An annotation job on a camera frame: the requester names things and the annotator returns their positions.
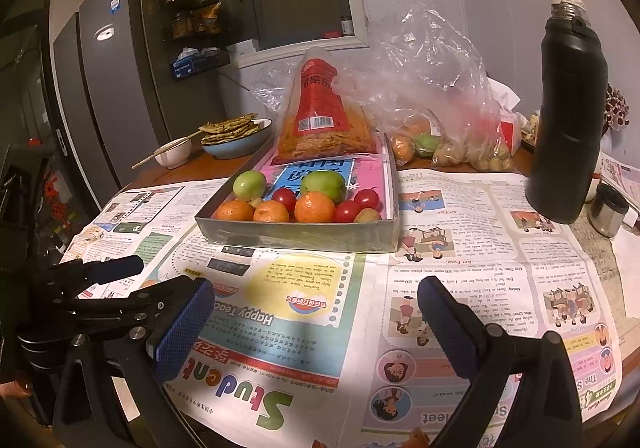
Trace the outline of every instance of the wooden table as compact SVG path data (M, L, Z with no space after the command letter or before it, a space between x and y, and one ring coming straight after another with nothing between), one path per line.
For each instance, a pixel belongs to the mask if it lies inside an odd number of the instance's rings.
M191 155L190 160L181 167L168 170L154 163L151 167L140 172L138 177L127 186L130 188L146 188L147 186L155 186L159 184L183 183L184 181L203 181L205 179L215 179L217 177L229 177L238 168L244 165L250 156L237 157L236 159L215 159L206 152L200 150ZM531 158L533 155L524 149L518 149L513 156L513 163L516 170L526 176L531 170ZM416 158L398 170L408 170L410 168L430 168L431 160L425 158ZM465 172L474 173L473 169L467 163L456 165L455 167L439 168L444 172Z
M229 177L238 170L238 168L242 167L249 157L250 156L244 156L236 159L220 160L213 158L203 150L199 150L192 154L190 160L185 165L175 168L174 170L168 170L158 164L153 164L151 167L142 171L135 181L127 186L127 189L144 188L147 186L169 183L181 183L184 181L201 181L217 177ZM530 152L524 149L518 149L512 158L515 170L518 173L528 176L531 170L532 158L533 155ZM430 167L430 159L416 158L403 167L399 167L398 170ZM475 169L466 163L463 165L456 165L455 167L438 168L437 170L463 173L476 172ZM634 368L638 367L638 365L640 365L640 346L633 352L633 354L623 360L623 377L630 373ZM613 428L615 428L613 420L608 420L607 422L598 424L594 428L590 428L590 435L587 437L585 446L597 446L597 444L599 444L599 442L604 439Z

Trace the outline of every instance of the newspaper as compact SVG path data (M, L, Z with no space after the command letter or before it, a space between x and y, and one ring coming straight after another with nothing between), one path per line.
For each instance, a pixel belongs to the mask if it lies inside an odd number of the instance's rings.
M79 298L126 297L140 288L163 254L178 245L193 217L225 179L190 181L127 190L108 202L100 215L72 240L61 262L84 262L139 255L145 265L135 277L92 285Z
M605 410L622 379L618 334L568 226L535 213L516 174L398 176L396 253L209 243L193 215L224 181L213 180L117 196L68 255L143 253L141 275L86 297L178 275L214 284L214 311L165 388L181 411L241 446L397 448L417 426L435 436L468 381L422 322L415 291L428 275L485 323L521 336L561 333L583 419ZM517 386L512 376L481 446L495 443Z
M602 177L640 212L640 170L602 153Z
M398 447L420 426L435 436L468 388L417 306L418 283L436 275L480 319L509 333L562 335L582 418L608 408L622 381L618 335L591 259L568 226L538 215L517 174L399 172L401 244L392 254L380 333L362 348L369 385L354 399L340 447ZM511 376L480 446L493 446L514 399Z

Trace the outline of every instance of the blue bowl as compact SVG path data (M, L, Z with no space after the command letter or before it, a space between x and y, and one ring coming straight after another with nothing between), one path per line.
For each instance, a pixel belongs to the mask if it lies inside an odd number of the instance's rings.
M202 148L207 154L211 154L218 159L233 159L253 154L273 136L273 126L269 118L259 118L252 121L258 123L261 127L257 133L244 138L236 138L226 143L203 145Z

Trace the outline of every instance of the table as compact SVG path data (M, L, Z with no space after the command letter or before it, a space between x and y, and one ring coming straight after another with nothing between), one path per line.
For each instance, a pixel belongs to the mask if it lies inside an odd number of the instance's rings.
M244 156L238 157L236 159L220 160L213 158L203 150L199 150L192 154L190 160L185 165L175 168L174 170L168 170L167 168L161 167L158 164L153 164L152 166L143 170L137 176L137 178L126 188L144 188L147 186L155 186L160 184L180 183L184 181L200 181L217 177L229 177L236 170L238 170L238 168L242 167L244 162L246 162L249 157L250 156ZM528 176L530 174L532 158L533 155L529 151L519 149L512 158L515 170L523 175ZM398 170L430 167L430 159L415 158L408 164L399 167ZM476 172L475 169L473 169L466 163L463 165L456 165L455 167L437 168L436 170L463 173ZM587 253L589 253L592 259L595 260L596 268L598 268L598 275L601 281L603 281L603 286L605 287L605 292L607 293L607 298L609 298L609 301L615 299L615 301L622 302L622 295L619 294L621 289L618 286L613 287L612 284L609 283L611 281L615 281L616 279L619 281L620 279L620 273L615 266L615 259L613 257L613 252L611 250L609 240L605 237L602 237L601 235L598 235L598 233L595 232L595 230L593 230L593 228L588 224L586 220L585 209L582 210L580 218L578 218L578 220L571 225L571 228L574 232L574 235L576 235L578 242L580 242L582 248ZM602 272L603 263L598 262L598 256L607 257L605 260L608 261L609 264L612 263L613 268L609 269L609 272L607 274L604 274ZM620 317L620 309L618 309L617 312L618 316ZM638 320L636 323L632 323L630 327L636 329L637 333L634 334L635 345L633 350L628 356L626 356L626 358L622 362L623 377L628 375L632 370L640 365L640 320ZM586 424L587 428L590 428L590 436L588 439L589 442L586 443L585 446L596 446L591 442L596 442L596 439L601 440L603 438L602 436L606 436L612 428L615 428L615 424L612 420L608 420L602 423L596 422L595 419L597 419L597 416L592 418Z

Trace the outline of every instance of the metal tray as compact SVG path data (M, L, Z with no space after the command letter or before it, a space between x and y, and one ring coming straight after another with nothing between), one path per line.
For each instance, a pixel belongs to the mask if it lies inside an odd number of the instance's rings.
M267 141L207 201L196 215L202 234L211 242L250 248L287 250L345 251L353 253L392 253L398 251L400 219L398 212L398 176L389 161L393 218L370 223L254 223L221 221L210 216L233 192L236 177L247 170L260 170L270 157L273 138Z

